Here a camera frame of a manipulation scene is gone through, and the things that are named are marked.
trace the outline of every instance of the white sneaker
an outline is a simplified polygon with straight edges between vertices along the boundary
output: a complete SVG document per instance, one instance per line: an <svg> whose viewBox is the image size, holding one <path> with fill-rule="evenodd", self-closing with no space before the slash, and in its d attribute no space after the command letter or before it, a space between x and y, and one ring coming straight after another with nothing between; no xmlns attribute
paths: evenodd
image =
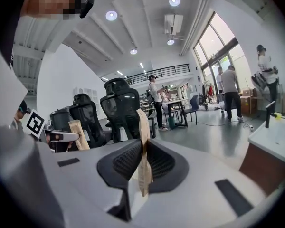
<svg viewBox="0 0 285 228"><path fill-rule="evenodd" d="M160 127L159 129L158 129L158 131L167 131L168 130L168 128L166 128L166 127Z"/></svg>

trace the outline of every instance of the black pants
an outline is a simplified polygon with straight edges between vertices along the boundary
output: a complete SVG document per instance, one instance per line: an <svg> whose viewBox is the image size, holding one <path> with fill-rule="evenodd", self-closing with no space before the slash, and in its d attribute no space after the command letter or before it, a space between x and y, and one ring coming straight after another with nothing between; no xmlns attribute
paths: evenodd
<svg viewBox="0 0 285 228"><path fill-rule="evenodd" d="M242 105L241 97L238 92L226 92L225 93L225 109L227 111L228 119L232 118L232 100L234 100L237 106L237 116L242 117Z"/></svg>
<svg viewBox="0 0 285 228"><path fill-rule="evenodd" d="M159 128L162 127L162 106L161 105L162 105L161 102L155 102L154 103L154 107L156 110L157 124L158 124Z"/></svg>
<svg viewBox="0 0 285 228"><path fill-rule="evenodd" d="M275 101L275 104L271 106L271 112L275 112L275 105L276 105L276 99L277 99L277 80L274 83L267 84L270 92L270 100L271 102Z"/></svg>

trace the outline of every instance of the brown box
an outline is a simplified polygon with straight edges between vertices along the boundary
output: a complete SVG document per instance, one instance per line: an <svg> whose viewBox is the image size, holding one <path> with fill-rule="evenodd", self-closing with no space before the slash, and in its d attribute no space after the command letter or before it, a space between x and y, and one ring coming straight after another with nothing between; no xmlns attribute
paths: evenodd
<svg viewBox="0 0 285 228"><path fill-rule="evenodd" d="M256 97L257 96L257 88L244 89L243 90L243 96Z"/></svg>
<svg viewBox="0 0 285 228"><path fill-rule="evenodd" d="M241 96L241 104L242 104L242 114L249 115L254 114L257 111L257 100L250 100L250 96Z"/></svg>

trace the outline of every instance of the air conditioning unit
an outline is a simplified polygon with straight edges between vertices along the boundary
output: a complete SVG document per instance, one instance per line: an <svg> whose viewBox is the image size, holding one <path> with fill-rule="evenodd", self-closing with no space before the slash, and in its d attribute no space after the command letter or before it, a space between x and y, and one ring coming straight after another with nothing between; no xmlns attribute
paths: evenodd
<svg viewBox="0 0 285 228"><path fill-rule="evenodd" d="M184 16L179 14L166 14L165 15L165 34L175 36L180 33L182 20Z"/></svg>

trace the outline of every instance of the round ceiling light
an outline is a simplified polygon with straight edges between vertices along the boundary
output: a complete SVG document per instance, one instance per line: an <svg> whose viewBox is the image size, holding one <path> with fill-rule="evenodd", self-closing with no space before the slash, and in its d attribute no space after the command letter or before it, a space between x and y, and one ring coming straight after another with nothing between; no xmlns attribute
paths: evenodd
<svg viewBox="0 0 285 228"><path fill-rule="evenodd" d="M174 44L174 40L168 40L167 44L168 44L169 46L173 45L173 44Z"/></svg>
<svg viewBox="0 0 285 228"><path fill-rule="evenodd" d="M136 50L136 49L132 49L132 50L130 51L130 53L131 53L132 55L135 55L135 54L137 53L137 50Z"/></svg>
<svg viewBox="0 0 285 228"><path fill-rule="evenodd" d="M113 21L117 19L117 13L115 11L108 11L105 17L108 21Z"/></svg>
<svg viewBox="0 0 285 228"><path fill-rule="evenodd" d="M179 6L179 4L181 3L181 0L169 0L169 3L171 6L176 7L176 6Z"/></svg>

